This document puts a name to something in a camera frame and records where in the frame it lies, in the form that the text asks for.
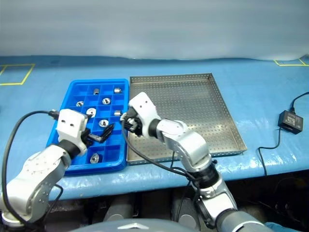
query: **black power supply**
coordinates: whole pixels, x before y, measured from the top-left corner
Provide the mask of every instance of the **black power supply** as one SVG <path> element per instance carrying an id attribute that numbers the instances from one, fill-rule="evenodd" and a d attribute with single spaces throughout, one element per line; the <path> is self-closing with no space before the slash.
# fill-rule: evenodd
<path id="1" fill-rule="evenodd" d="M 278 126 L 293 134 L 298 134 L 303 131 L 303 122 L 302 117 L 285 110 L 279 116 Z"/>

